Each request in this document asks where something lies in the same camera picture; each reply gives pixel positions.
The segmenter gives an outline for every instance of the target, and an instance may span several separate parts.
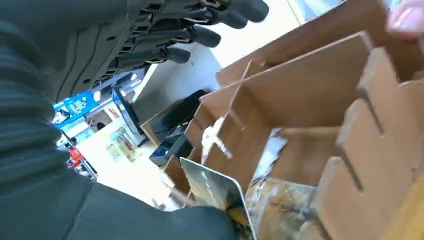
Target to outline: blue banner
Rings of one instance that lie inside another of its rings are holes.
[[[99,103],[94,101],[93,94],[90,91],[79,93],[76,96],[53,104],[55,116],[51,123],[61,129],[63,126],[84,116],[98,105]]]

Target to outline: hand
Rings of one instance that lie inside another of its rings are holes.
[[[387,31],[402,40],[424,34],[424,0],[403,0],[390,13]]]

